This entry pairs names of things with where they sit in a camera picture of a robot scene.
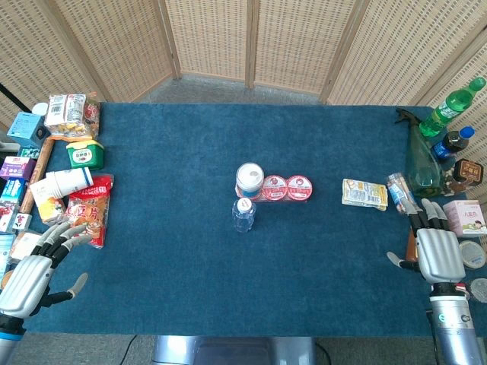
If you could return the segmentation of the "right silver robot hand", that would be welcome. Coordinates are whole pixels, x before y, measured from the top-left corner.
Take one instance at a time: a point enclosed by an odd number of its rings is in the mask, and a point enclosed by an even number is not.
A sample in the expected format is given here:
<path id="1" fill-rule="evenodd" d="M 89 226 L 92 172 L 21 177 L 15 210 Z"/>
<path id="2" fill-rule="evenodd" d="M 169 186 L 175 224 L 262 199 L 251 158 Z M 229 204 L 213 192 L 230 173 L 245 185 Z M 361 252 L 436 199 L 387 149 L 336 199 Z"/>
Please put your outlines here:
<path id="1" fill-rule="evenodd" d="M 437 202 L 422 199 L 417 208 L 406 198 L 401 202 L 406 210 L 418 258 L 415 262 L 388 252 L 387 258 L 397 267 L 418 271 L 432 285 L 460 282 L 465 276 L 459 242 L 449 229 L 447 216 Z"/>

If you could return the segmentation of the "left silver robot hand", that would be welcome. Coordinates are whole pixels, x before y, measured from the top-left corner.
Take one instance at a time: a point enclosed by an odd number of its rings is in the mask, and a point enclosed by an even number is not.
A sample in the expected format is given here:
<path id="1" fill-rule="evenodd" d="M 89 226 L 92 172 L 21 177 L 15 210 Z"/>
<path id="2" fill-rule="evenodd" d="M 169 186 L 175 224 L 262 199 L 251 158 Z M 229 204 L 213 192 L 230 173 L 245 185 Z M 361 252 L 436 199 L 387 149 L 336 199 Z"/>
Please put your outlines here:
<path id="1" fill-rule="evenodd" d="M 87 225 L 72 227 L 55 224 L 37 240 L 30 255 L 19 261 L 1 292 L 1 314 L 17 319 L 35 315 L 42 306 L 49 307 L 75 298 L 85 286 L 83 273 L 68 290 L 51 294 L 49 283 L 59 264 L 76 247 L 87 244 L 92 236 Z"/>

